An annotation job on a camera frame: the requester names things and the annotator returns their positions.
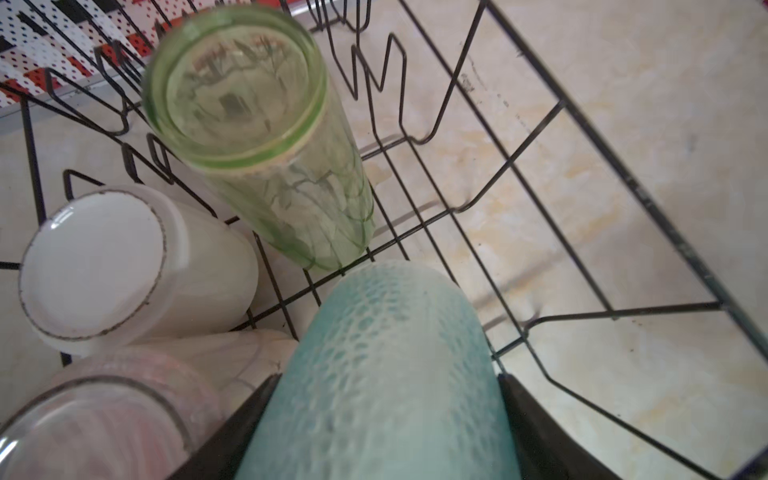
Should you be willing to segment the teal textured glass cup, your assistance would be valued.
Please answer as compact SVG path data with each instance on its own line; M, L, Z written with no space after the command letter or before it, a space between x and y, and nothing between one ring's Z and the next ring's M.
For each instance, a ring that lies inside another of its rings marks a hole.
M240 479L517 479L483 329L412 261L345 276L293 353Z

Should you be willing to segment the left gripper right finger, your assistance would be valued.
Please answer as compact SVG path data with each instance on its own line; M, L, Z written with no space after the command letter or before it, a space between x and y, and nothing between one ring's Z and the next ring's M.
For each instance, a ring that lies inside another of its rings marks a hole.
M522 479L619 479L574 441L513 375L501 373L498 382Z

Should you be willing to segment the green patterned glass cup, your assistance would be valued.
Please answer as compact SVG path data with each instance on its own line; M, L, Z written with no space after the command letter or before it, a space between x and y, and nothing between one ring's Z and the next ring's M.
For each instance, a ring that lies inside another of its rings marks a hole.
M372 189L323 55L289 15L225 5L186 19L155 48L142 96L158 138L301 268L365 253Z

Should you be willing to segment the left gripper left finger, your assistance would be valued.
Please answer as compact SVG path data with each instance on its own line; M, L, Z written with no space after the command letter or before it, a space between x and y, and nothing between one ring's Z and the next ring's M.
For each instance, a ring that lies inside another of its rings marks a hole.
M269 376L170 479L233 479L281 377Z

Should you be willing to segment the white mug red inside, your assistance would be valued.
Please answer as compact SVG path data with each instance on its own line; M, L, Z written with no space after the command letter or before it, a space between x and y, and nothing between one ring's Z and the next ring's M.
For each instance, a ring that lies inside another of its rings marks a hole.
M90 356L226 332L245 316L258 277L243 234L133 184L99 188L47 219L24 252L18 295L43 342Z

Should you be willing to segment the pink mug purple inside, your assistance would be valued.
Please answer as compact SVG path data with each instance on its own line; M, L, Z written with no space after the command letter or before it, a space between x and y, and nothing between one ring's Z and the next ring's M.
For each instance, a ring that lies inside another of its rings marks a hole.
M277 330L155 340L76 361L1 427L4 479L165 479L298 343Z

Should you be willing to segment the black wire dish rack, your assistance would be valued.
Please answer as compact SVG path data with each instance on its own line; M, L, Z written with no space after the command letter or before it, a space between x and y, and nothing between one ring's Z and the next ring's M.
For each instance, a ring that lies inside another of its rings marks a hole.
M299 1L377 196L369 261L626 479L767 475L767 5Z

